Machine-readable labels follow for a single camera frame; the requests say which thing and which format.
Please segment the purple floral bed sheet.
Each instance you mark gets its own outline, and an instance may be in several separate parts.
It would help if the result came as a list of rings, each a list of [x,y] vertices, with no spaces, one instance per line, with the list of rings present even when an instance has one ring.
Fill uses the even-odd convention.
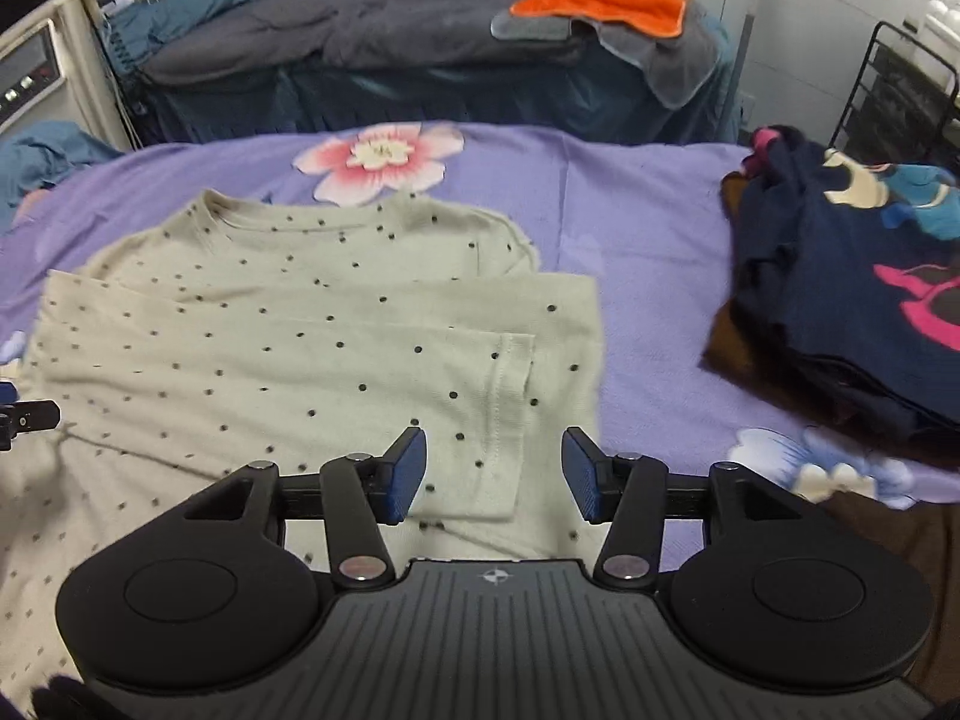
[[[314,197],[308,137],[153,146],[90,167],[51,190],[3,236],[2,328],[29,343],[44,281],[163,224],[206,192],[267,206],[355,208],[423,195],[505,216],[547,273],[596,283],[604,332],[597,421],[602,449],[649,455],[681,475],[721,460],[809,499],[853,493],[904,511],[955,504],[958,476],[874,450],[786,413],[709,372],[709,328],[729,294],[726,145],[591,145],[563,133],[472,125],[425,130],[439,167],[367,202]]]

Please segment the orange towel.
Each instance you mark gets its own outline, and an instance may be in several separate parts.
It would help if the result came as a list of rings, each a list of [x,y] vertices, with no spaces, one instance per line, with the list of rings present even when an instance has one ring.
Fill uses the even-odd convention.
[[[517,0],[509,13],[517,18],[579,18],[628,26],[644,36],[672,39],[683,31],[690,0]]]

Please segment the navy cartoon print folded garment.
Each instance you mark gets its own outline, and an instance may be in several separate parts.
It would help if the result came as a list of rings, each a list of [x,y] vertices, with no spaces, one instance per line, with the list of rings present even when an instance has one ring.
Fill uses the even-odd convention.
[[[957,463],[957,176],[765,127],[721,202],[731,294],[704,362],[879,449]]]

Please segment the grey blanket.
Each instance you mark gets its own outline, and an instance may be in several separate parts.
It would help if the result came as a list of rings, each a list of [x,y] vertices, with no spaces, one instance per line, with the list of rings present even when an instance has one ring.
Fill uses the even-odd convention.
[[[158,85],[316,59],[335,70],[573,64],[589,44],[641,72],[667,109],[692,101],[726,46],[697,0],[254,0],[156,50]]]

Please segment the dark brown garment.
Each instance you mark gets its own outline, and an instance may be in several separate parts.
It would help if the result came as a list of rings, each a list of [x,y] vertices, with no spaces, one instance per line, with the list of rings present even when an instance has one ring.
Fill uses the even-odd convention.
[[[939,706],[958,702],[960,578],[957,504],[919,502],[904,511],[853,493],[833,494],[822,509],[864,538],[882,544],[918,569],[934,598],[928,642],[910,671],[910,681]]]

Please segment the white appliance with display panel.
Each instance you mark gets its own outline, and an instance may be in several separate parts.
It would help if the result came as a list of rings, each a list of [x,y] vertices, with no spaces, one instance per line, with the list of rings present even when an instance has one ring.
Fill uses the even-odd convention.
[[[106,2],[119,0],[47,0],[3,32],[5,137],[39,122],[67,121],[112,148],[142,146],[107,55]]]

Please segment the blue crumpled cloth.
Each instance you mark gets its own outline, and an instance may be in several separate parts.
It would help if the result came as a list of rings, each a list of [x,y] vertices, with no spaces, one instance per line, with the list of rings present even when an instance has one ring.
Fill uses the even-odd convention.
[[[31,195],[52,190],[75,172],[121,156],[120,149],[73,122],[39,122],[3,135],[2,231],[7,232],[25,214]]]

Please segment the beige polka dot shirt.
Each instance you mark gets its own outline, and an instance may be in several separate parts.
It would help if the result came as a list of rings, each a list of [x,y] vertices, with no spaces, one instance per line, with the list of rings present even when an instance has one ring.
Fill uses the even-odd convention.
[[[505,216],[423,195],[355,208],[206,192],[44,281],[20,394],[53,431],[2,461],[2,691],[71,670],[53,621],[83,559],[249,461],[287,475],[427,434],[395,559],[580,556],[560,470],[594,426],[596,283]]]

